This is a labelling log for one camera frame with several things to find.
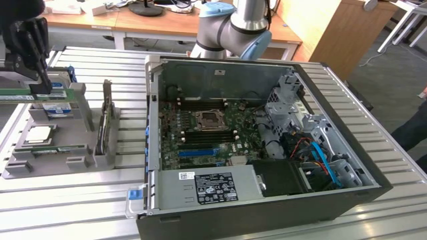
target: cpu socket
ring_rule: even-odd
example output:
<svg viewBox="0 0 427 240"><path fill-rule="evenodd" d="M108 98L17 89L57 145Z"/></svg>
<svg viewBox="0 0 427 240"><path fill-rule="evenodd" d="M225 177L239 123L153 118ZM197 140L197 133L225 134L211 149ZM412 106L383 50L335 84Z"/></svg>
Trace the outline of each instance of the cpu socket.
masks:
<svg viewBox="0 0 427 240"><path fill-rule="evenodd" d="M213 130L227 130L224 122L224 113L219 110L199 111L193 114L196 119L196 130L200 131L213 131Z"/></svg>

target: green circuit board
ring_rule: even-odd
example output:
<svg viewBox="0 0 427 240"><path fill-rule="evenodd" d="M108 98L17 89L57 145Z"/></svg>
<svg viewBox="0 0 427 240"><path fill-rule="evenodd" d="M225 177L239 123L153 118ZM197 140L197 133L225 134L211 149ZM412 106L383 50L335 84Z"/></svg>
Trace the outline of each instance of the green circuit board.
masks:
<svg viewBox="0 0 427 240"><path fill-rule="evenodd" d="M160 102L160 158L163 170L229 166L233 156L245 156L247 161L263 158L265 153L261 146L261 137L255 124L255 117L251 115L255 108L244 107L244 102L239 100L229 101L227 104L227 108L221 110L183 110L176 102ZM209 143L183 141L183 138L188 137L185 134L209 133L208 130L199 129L196 115L200 113L215 113L221 116L224 132L232 133L236 131L231 141ZM180 152L199 150L213 150L215 155L179 156Z"/></svg>

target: aluminum table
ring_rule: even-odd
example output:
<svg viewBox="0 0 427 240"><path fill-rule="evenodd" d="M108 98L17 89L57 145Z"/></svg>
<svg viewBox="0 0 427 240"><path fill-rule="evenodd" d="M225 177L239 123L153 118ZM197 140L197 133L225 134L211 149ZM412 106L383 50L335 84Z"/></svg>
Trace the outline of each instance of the aluminum table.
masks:
<svg viewBox="0 0 427 240"><path fill-rule="evenodd" d="M103 102L103 81L112 80L112 98L121 109L116 168L5 180L0 177L0 239L139 239L136 222L127 219L127 189L144 180L145 72L144 58L156 52L67 47L52 51L49 65L75 67L85 83L92 108ZM427 176L396 146L389 134L327 67L303 68L353 132L393 189L373 202L352 208L333 221L247 234L228 240L427 239ZM317 112L313 100L308 104ZM28 119L19 104L0 133L0 172Z"/></svg>

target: red cable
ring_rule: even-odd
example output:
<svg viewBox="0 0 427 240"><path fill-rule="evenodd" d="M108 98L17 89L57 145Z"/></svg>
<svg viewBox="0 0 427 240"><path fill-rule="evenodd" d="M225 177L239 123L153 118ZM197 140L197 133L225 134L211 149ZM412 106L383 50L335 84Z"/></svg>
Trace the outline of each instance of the red cable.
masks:
<svg viewBox="0 0 427 240"><path fill-rule="evenodd" d="M320 163L320 167L323 168L323 171L325 172L325 175L329 175L325 166Z"/></svg>
<svg viewBox="0 0 427 240"><path fill-rule="evenodd" d="M299 149L299 145L300 145L300 143L301 143L301 140L304 140L304 139L312 140L309 137L301 137L301 138L299 139L299 141L297 141L297 143L296 143L296 146L295 146L295 148L293 148L293 151L292 151L292 154L291 154L289 159L293 157L293 154L295 154L295 152L296 152L296 149Z"/></svg>

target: dark pants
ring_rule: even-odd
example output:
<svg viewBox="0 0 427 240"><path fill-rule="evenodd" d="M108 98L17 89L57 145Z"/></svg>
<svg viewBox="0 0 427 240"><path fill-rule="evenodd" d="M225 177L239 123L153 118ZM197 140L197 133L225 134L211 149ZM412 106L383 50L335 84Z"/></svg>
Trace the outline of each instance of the dark pants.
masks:
<svg viewBox="0 0 427 240"><path fill-rule="evenodd" d="M411 119L392 132L391 136L404 151L427 139L427 101L422 103ZM427 154L416 161L419 167L427 172Z"/></svg>

